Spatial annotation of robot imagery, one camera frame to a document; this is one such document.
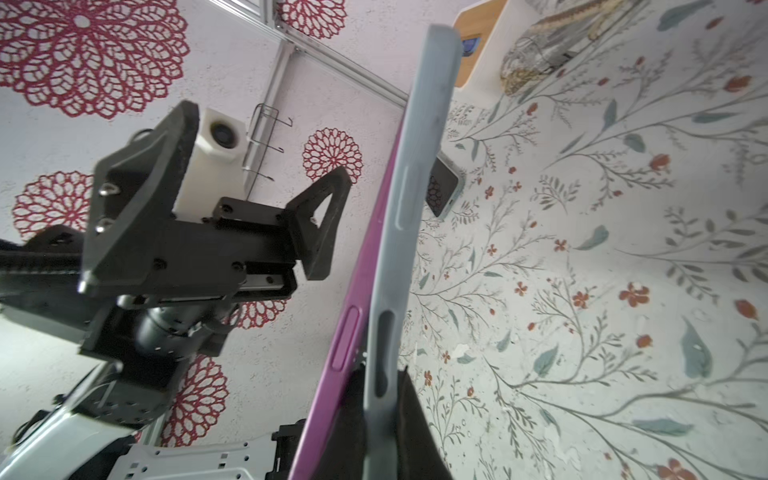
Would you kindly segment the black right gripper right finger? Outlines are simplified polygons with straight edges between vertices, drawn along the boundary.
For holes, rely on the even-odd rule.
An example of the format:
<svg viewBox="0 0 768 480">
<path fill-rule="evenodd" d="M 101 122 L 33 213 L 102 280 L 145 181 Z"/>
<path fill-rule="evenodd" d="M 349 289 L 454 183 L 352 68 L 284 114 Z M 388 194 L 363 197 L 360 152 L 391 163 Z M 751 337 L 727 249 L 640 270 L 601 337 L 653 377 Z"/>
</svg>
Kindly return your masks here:
<svg viewBox="0 0 768 480">
<path fill-rule="evenodd" d="M 407 370 L 398 372 L 396 443 L 398 479 L 452 480 L 441 458 L 412 379 Z"/>
</svg>

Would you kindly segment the light blue phone case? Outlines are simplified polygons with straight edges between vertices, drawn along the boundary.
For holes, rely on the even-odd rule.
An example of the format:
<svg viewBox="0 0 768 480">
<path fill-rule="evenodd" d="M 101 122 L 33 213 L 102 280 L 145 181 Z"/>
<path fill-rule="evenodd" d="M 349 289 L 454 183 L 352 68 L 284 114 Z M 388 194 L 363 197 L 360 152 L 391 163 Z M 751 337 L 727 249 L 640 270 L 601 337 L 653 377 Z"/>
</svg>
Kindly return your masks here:
<svg viewBox="0 0 768 480">
<path fill-rule="evenodd" d="M 369 314 L 363 393 L 365 479 L 398 475 L 398 351 L 422 205 L 440 149 L 461 52 L 460 37 L 452 27 L 433 24 L 428 28 L 400 129 Z"/>
</svg>

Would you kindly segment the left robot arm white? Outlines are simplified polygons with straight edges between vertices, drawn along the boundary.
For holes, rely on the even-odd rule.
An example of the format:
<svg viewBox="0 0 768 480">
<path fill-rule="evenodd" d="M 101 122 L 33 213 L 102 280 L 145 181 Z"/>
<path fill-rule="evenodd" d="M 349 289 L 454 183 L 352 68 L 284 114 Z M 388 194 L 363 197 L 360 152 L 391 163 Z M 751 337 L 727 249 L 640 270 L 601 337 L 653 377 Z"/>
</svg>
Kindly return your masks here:
<svg viewBox="0 0 768 480">
<path fill-rule="evenodd" d="M 16 431 L 3 478 L 105 478 L 194 361 L 221 353 L 243 304 L 291 297 L 296 266 L 329 275 L 348 172 L 282 208 L 252 203 L 248 150 L 239 121 L 182 101 L 96 164 L 82 227 L 2 242 L 6 317 L 96 362 Z"/>
</svg>

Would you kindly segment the black phone with screen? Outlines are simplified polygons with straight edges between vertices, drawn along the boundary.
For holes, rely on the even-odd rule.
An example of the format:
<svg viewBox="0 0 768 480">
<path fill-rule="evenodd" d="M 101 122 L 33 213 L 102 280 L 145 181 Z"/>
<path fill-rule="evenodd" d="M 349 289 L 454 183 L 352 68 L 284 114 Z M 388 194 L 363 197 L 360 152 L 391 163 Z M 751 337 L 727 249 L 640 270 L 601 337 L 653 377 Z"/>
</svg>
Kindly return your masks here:
<svg viewBox="0 0 768 480">
<path fill-rule="evenodd" d="M 347 289 L 337 328 L 306 420 L 289 477 L 309 479 L 332 433 L 367 327 L 389 190 L 400 138 L 396 137 L 366 234 Z"/>
</svg>

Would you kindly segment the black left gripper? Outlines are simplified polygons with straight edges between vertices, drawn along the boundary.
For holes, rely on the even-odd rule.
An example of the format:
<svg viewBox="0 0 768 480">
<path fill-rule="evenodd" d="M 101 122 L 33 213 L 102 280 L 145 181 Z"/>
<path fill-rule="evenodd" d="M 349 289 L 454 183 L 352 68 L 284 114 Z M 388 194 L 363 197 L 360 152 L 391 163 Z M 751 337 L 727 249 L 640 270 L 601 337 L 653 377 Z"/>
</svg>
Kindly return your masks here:
<svg viewBox="0 0 768 480">
<path fill-rule="evenodd" d="M 307 280 L 329 276 L 352 186 L 346 168 L 322 176 L 284 210 L 223 197 L 207 218 L 182 221 L 172 208 L 199 124 L 198 105 L 183 100 L 149 134 L 97 163 L 79 293 L 272 300 L 296 290 L 297 259 Z"/>
</svg>

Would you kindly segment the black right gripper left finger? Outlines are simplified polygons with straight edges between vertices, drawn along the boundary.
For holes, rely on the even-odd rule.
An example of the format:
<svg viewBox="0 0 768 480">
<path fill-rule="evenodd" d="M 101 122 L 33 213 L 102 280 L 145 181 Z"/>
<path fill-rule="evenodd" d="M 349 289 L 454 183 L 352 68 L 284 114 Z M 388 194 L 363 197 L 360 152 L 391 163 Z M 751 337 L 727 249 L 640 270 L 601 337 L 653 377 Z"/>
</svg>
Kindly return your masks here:
<svg viewBox="0 0 768 480">
<path fill-rule="evenodd" d="M 366 455 L 364 387 L 366 370 L 356 369 L 332 425 L 331 434 L 312 479 L 360 480 Z"/>
</svg>

